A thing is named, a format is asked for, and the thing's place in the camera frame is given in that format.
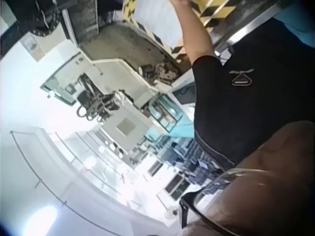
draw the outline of handrail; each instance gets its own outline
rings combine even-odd
[[[77,132],[75,132],[75,133],[76,133],[76,135],[82,140],[82,142],[84,142],[84,144],[85,144],[99,159],[101,159],[102,162],[104,162],[109,168],[111,168],[114,172],[116,172],[120,177],[122,176],[121,173],[119,173],[119,172],[116,171],[113,167],[111,167],[110,165],[108,165],[108,163],[107,163],[103,158],[101,158],[101,157],[90,147],[90,145],[88,145],[88,144],[84,141],[84,139],[83,139]]]
[[[97,141],[92,137],[92,135],[91,134],[89,134],[88,132],[86,132],[86,134],[94,141],[94,143],[96,143],[97,145],[99,145],[98,143],[97,143]],[[111,158],[111,159],[113,159],[117,164],[120,164],[117,160],[115,160],[113,157],[111,157],[110,155],[109,155],[109,157]]]
[[[78,160],[82,165],[84,165],[84,163],[73,153],[73,151],[68,147],[68,145],[62,140],[62,138],[58,135],[58,133],[55,133],[56,136],[60,139],[60,141],[62,142],[62,144],[68,149],[68,151],[71,152],[71,154],[74,156],[74,158],[76,160]],[[108,185],[105,181],[103,181],[100,177],[98,177],[95,173],[93,173],[91,170],[87,170],[88,172],[90,172],[93,176],[95,176],[97,179],[99,179],[103,184],[105,184],[106,186],[108,186],[110,189],[112,189],[113,191],[115,191],[116,193],[118,193],[119,195],[122,196],[122,194],[120,192],[118,192],[118,190],[114,189],[113,187],[111,187],[110,185]],[[141,206],[141,204],[130,200],[131,202],[137,204],[139,207]]]
[[[42,178],[40,178],[40,176],[37,174],[37,172],[34,170],[34,168],[30,165],[29,161],[27,160],[27,158],[25,157],[23,151],[21,150],[21,147],[20,145],[18,144],[15,136],[14,136],[14,131],[10,131],[10,134],[12,135],[12,138],[14,140],[14,143],[16,145],[16,147],[18,148],[20,154],[22,155],[23,159],[25,160],[26,164],[28,165],[28,167],[31,169],[31,171],[34,173],[34,175],[38,178],[39,182],[38,183],[42,183],[44,185],[44,187],[59,201],[62,203],[63,206],[65,206],[66,208],[68,208],[69,210],[71,210],[73,213],[75,213],[77,216],[79,216],[80,218],[82,218],[83,220],[89,222],[90,224],[98,227],[99,229],[101,230],[104,230],[110,234],[113,234],[113,235],[116,235],[116,236],[123,236],[123,235],[120,235],[118,233],[115,233],[109,229],[106,229],[102,226],[100,226],[99,224],[97,223],[94,223],[93,221],[89,220],[88,218],[84,217],[83,215],[81,215],[80,213],[78,213],[76,210],[74,210],[73,208],[71,208],[70,206],[68,206],[67,204],[67,201],[63,201],[62,199],[60,199],[57,194],[55,194],[48,186],[47,184],[45,184],[45,182],[42,180]]]

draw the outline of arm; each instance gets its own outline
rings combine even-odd
[[[190,0],[170,0],[183,31],[184,47],[191,64],[201,56],[213,56],[211,38],[190,6]]]

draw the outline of black t-shirt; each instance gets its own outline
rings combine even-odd
[[[315,53],[277,20],[233,46],[222,66],[203,56],[196,82],[195,138],[224,169],[241,162],[287,123],[314,121]],[[248,87],[232,81],[243,71]]]

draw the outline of logo on shirt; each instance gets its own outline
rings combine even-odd
[[[237,76],[232,80],[233,86],[250,86],[252,84],[252,79],[246,75],[248,73],[253,72],[254,69],[246,70],[246,71],[230,71],[230,74],[237,74]]]

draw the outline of industrial equipment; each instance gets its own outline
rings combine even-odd
[[[77,97],[81,104],[77,109],[77,116],[80,118],[85,117],[88,121],[97,118],[97,122],[104,123],[114,111],[124,105],[126,99],[133,103],[132,97],[121,89],[103,94],[85,73],[80,75],[77,81],[85,89]]]

